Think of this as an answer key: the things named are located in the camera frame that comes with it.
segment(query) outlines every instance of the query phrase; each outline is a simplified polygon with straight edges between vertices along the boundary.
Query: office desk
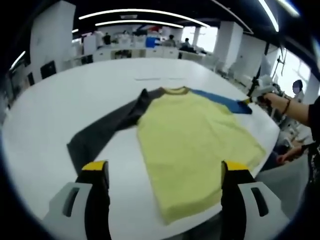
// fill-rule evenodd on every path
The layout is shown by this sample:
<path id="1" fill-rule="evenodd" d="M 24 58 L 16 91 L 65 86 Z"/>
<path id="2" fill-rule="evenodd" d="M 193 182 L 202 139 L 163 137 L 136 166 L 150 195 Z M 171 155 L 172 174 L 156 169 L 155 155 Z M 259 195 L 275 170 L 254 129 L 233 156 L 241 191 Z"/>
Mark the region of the office desk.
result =
<path id="1" fill-rule="evenodd" d="M 136 98 L 143 88 L 193 89 L 231 99 L 246 95 L 202 65 L 180 59 L 136 58 L 101 61 L 59 72 L 28 88 L 12 107 L 3 125 L 7 166 L 20 196 L 43 218 L 50 199 L 76 172 L 66 144 L 72 136 L 110 111 Z M 238 121 L 271 153 L 277 125 L 257 105 Z M 222 209 L 206 211 L 164 225 L 158 211 L 136 128 L 117 132 L 97 160 L 109 161 L 109 228 L 113 240 L 161 240 L 185 232 Z"/>

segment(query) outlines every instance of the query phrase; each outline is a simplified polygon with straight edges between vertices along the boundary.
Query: blue sleeve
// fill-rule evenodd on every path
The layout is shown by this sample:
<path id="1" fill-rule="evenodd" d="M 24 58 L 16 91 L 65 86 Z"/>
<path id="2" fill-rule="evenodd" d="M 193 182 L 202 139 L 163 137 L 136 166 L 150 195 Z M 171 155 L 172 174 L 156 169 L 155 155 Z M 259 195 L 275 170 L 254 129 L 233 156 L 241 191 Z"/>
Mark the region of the blue sleeve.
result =
<path id="1" fill-rule="evenodd" d="M 212 102 L 225 105 L 229 109 L 229 111 L 234 114 L 252 114 L 252 109 L 247 104 L 239 100 L 232 100 L 224 96 L 216 95 L 201 90 L 191 89 L 191 91 L 194 94 L 200 95 L 211 100 Z"/>

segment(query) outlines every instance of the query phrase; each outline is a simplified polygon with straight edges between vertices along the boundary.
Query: bracelet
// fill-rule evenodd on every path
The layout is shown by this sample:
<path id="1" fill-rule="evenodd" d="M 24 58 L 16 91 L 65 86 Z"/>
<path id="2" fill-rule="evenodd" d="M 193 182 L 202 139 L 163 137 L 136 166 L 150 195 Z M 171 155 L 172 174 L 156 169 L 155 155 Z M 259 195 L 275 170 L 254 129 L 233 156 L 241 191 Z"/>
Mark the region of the bracelet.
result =
<path id="1" fill-rule="evenodd" d="M 289 108 L 289 105 L 290 105 L 290 102 L 291 102 L 291 99 L 288 99 L 288 102 L 287 102 L 287 104 L 286 104 L 286 106 L 285 106 L 285 109 L 284 109 L 282 115 L 284 115 L 284 114 L 287 112 L 287 110 L 288 110 L 288 108 Z"/>

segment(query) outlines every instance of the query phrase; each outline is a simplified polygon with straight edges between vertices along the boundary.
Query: round table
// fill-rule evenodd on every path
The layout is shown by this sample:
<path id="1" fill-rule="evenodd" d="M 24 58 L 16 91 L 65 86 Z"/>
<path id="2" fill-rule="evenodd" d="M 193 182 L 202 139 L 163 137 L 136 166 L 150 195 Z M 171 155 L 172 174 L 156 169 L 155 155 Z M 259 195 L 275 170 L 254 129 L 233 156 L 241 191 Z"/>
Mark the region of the round table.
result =
<path id="1" fill-rule="evenodd" d="M 142 89 L 159 87 L 212 92 L 231 99 L 246 95 L 202 65 L 180 59 L 136 58 L 102 61 L 60 72 L 27 89 L 3 125 L 3 146 L 12 181 L 27 208 L 42 219 L 50 199 L 77 175 L 66 144 L 75 133 L 135 99 Z M 237 114 L 271 153 L 279 128 L 257 105 L 251 115 Z M 117 132 L 97 157 L 109 161 L 109 229 L 113 240 L 161 240 L 183 233 L 222 209 L 204 212 L 165 225 L 136 138 L 136 128 Z"/>

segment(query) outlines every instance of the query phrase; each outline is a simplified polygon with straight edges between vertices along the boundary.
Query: dark gray sleeve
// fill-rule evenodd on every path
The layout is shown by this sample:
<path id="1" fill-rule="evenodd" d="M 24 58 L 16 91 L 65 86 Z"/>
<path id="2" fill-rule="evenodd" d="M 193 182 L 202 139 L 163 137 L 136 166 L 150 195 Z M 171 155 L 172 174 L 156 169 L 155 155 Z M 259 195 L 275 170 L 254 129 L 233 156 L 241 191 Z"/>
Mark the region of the dark gray sleeve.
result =
<path id="1" fill-rule="evenodd" d="M 95 160 L 116 131 L 135 125 L 152 100 L 162 95 L 162 89 L 150 92 L 144 89 L 136 100 L 114 110 L 75 134 L 67 144 L 67 148 L 77 174 L 86 164 Z"/>

